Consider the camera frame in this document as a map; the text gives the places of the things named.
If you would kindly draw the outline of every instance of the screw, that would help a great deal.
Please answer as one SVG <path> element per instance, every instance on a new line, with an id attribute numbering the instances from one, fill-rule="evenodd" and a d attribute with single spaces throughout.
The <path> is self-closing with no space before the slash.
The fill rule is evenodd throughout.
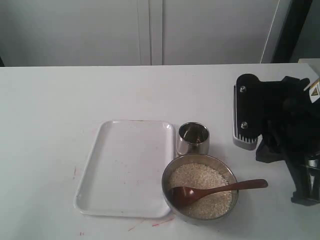
<path id="1" fill-rule="evenodd" d="M 247 123 L 246 121 L 243 121 L 243 122 L 241 123 L 241 128 L 242 128 L 242 129 L 247 129 L 247 128 L 248 128 L 248 123 Z"/>
<path id="2" fill-rule="evenodd" d="M 247 91 L 247 88 L 245 86 L 240 87 L 240 93 L 245 93 Z"/>

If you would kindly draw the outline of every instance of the white tray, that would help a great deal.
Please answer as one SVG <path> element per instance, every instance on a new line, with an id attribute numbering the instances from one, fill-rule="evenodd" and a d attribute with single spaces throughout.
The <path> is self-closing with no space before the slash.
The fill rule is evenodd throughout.
<path id="1" fill-rule="evenodd" d="M 100 127 L 74 198 L 83 214 L 161 218 L 169 211 L 162 173 L 174 158 L 174 127 L 107 121 Z"/>

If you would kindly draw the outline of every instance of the spoon handle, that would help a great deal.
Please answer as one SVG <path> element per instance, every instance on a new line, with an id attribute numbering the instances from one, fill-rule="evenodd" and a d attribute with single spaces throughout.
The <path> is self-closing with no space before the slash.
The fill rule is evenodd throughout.
<path id="1" fill-rule="evenodd" d="M 241 181 L 237 183 L 233 183 L 226 186 L 220 186 L 212 189 L 205 189 L 209 194 L 215 194 L 224 191 L 231 191 L 231 190 L 245 190 L 245 189 L 262 189 L 268 187 L 268 182 L 264 179 L 254 179 L 254 180 L 247 180 Z"/>

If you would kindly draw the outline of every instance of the rice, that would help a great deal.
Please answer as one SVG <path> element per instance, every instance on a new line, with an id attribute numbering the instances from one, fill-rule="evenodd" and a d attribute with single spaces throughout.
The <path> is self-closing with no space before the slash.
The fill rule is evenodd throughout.
<path id="1" fill-rule="evenodd" d="M 196 189 L 212 189 L 228 185 L 218 171 L 198 163 L 184 164 L 178 167 L 168 179 L 168 189 L 190 187 Z M 193 218 L 214 219 L 225 214 L 231 204 L 231 191 L 223 191 L 205 196 L 180 211 Z"/>

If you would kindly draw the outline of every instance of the metal bowl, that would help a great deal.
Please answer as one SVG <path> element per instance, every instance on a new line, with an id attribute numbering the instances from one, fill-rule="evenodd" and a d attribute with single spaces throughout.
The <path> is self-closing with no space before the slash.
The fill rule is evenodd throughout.
<path id="1" fill-rule="evenodd" d="M 193 224 L 212 222 L 212 221 L 216 221 L 218 219 L 225 217 L 226 215 L 228 215 L 231 212 L 231 210 L 236 205 L 236 202 L 237 202 L 238 196 L 239 196 L 238 190 L 231 191 L 232 200 L 231 200 L 231 204 L 230 204 L 228 211 L 219 217 L 210 218 L 210 219 L 201 219 L 201 218 L 195 218 L 195 217 L 190 217 L 188 215 L 185 215 L 181 211 L 179 211 L 177 208 L 175 208 L 172 205 L 172 203 L 169 201 L 168 196 L 167 196 L 167 193 L 169 190 L 167 188 L 169 177 L 181 165 L 192 164 L 192 163 L 204 164 L 204 165 L 218 171 L 227 180 L 228 184 L 234 184 L 237 182 L 236 177 L 233 174 L 233 172 L 230 170 L 230 168 L 228 168 L 227 165 L 225 165 L 222 161 L 220 161 L 212 156 L 202 155 L 202 154 L 182 155 L 182 156 L 179 156 L 176 159 L 174 159 L 172 162 L 170 162 L 168 164 L 168 166 L 166 166 L 166 168 L 163 172 L 161 184 L 162 184 L 163 196 L 164 196 L 166 203 L 168 204 L 168 206 L 171 208 L 171 210 L 176 215 L 178 215 L 179 217 L 184 219 L 186 222 L 190 222 Z"/>

